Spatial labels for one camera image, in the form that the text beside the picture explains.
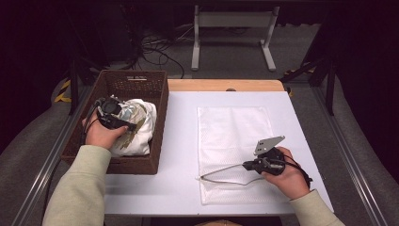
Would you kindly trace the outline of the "brown wooden stool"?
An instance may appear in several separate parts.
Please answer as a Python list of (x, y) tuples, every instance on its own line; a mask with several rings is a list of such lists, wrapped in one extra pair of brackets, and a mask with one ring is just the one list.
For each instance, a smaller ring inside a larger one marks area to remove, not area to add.
[(243, 225), (236, 222), (232, 222), (227, 219), (217, 219), (217, 220), (201, 222), (196, 224), (195, 226), (243, 226)]

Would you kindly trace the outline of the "white mesh laundry bag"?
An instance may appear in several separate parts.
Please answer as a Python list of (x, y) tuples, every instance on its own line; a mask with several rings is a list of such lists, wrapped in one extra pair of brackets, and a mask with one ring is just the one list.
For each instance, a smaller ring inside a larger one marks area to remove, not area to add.
[(200, 107), (199, 186), (204, 205), (284, 203), (288, 199), (243, 163), (255, 158), (257, 143), (274, 137), (267, 109)]

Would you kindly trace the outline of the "white printed garment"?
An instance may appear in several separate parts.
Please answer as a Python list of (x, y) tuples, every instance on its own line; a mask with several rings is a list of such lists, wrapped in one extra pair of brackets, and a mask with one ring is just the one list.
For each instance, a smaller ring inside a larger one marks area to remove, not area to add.
[(156, 106), (142, 99), (131, 99), (120, 104), (118, 117), (136, 126), (119, 137), (110, 149), (114, 157), (145, 155), (150, 153), (149, 142), (152, 139), (157, 119)]

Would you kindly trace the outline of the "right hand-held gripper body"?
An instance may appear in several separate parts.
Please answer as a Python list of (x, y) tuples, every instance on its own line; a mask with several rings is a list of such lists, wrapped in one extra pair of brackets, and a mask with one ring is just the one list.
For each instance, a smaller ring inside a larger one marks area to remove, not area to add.
[(253, 168), (259, 174), (267, 172), (280, 175), (285, 170), (284, 155), (276, 146), (285, 139), (285, 136), (270, 137), (258, 141), (253, 160)]

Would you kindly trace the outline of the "person's right hand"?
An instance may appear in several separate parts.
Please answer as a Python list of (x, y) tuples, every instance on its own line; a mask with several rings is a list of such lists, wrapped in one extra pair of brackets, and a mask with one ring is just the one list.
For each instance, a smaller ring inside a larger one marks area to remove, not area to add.
[(298, 169), (299, 166), (295, 163), (291, 152), (283, 147), (279, 150), (284, 154), (284, 160), (289, 163), (284, 172), (278, 176), (263, 172), (264, 179), (276, 186), (286, 197), (290, 200), (296, 200), (306, 196), (311, 192), (307, 182)]

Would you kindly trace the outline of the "brown wicker basket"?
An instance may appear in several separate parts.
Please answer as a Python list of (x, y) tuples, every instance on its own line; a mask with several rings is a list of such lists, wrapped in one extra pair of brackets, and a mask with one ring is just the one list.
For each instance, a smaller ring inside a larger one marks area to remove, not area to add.
[(65, 142), (61, 159), (71, 165), (81, 146), (83, 125), (81, 120), (87, 116), (90, 107), (102, 97), (114, 94), (122, 101), (142, 99), (155, 105), (157, 119), (154, 133), (149, 142), (150, 153), (139, 156), (112, 157), (108, 174), (149, 174), (158, 171), (159, 159), (163, 141), (163, 132), (168, 108), (168, 76), (163, 71), (101, 71), (89, 96), (84, 99), (77, 110), (78, 120), (71, 129), (71, 134)]

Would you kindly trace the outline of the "yellow black hazard tape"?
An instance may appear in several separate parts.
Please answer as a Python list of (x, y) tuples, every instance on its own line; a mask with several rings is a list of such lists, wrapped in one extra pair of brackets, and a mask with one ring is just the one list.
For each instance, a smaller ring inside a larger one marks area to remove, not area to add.
[(66, 97), (65, 93), (68, 89), (68, 87), (71, 85), (71, 80), (70, 79), (66, 79), (63, 83), (63, 85), (61, 86), (60, 91), (58, 92), (58, 95), (55, 97), (55, 102), (64, 102), (64, 103), (70, 103), (72, 101), (71, 97)]
[(284, 76), (288, 76), (288, 75), (293, 74), (293, 73), (299, 73), (299, 74), (312, 73), (313, 70), (314, 70), (314, 67), (306, 65), (306, 66), (302, 66), (302, 67), (300, 67), (300, 68), (298, 68), (296, 70), (288, 70), (283, 75)]

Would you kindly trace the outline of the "person's left hand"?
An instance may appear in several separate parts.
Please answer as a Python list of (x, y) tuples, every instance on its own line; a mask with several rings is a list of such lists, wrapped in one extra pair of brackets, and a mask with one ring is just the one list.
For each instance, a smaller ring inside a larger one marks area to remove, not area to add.
[(82, 124), (88, 124), (87, 135), (85, 138), (86, 145), (93, 145), (109, 150), (115, 141), (127, 132), (128, 127), (122, 126), (118, 129), (107, 129), (97, 120), (97, 114), (94, 113), (91, 118), (82, 120)]

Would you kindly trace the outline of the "black metal stand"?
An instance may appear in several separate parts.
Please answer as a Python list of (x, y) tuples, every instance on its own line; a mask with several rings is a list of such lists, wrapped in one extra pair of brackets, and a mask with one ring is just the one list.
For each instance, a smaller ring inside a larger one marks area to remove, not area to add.
[[(327, 89), (326, 89), (326, 97), (325, 104), (327, 108), (327, 112), (333, 116), (333, 94), (334, 94), (334, 86), (335, 86), (335, 75), (336, 75), (336, 65), (333, 60), (328, 57), (322, 57), (316, 59), (312, 62), (308, 62), (303, 66), (311, 66), (314, 67), (313, 73), (311, 74), (310, 79), (308, 80), (311, 87), (319, 87), (324, 80), (327, 80)], [(301, 74), (293, 73), (288, 76), (283, 76), (279, 79), (281, 83), (286, 83), (291, 80), (294, 80)]]
[(90, 70), (91, 67), (92, 62), (84, 57), (73, 59), (71, 62), (69, 78), (71, 80), (72, 103), (70, 115), (74, 113), (79, 105), (78, 80), (81, 80), (85, 86), (91, 86), (94, 83), (94, 75)]

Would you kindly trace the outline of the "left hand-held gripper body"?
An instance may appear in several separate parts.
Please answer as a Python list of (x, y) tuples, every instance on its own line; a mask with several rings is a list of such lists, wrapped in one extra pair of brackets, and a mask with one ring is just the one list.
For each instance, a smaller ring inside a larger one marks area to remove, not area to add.
[(109, 97), (108, 99), (99, 98), (95, 105), (97, 107), (97, 117), (102, 126), (107, 129), (118, 129), (122, 126), (127, 126), (129, 131), (134, 131), (136, 125), (124, 120), (122, 118), (121, 101), (115, 97)]

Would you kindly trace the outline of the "white metal table frame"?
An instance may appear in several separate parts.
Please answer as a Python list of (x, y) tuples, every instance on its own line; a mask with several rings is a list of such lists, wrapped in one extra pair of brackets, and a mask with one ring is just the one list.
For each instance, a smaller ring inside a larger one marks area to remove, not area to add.
[(201, 27), (244, 27), (264, 28), (265, 37), (260, 40), (263, 56), (268, 70), (274, 72), (277, 68), (271, 55), (269, 44), (274, 28), (279, 17), (279, 7), (273, 7), (268, 11), (261, 12), (233, 12), (233, 11), (201, 11), (195, 5), (194, 11), (194, 44), (192, 52), (191, 70), (200, 68), (200, 28)]

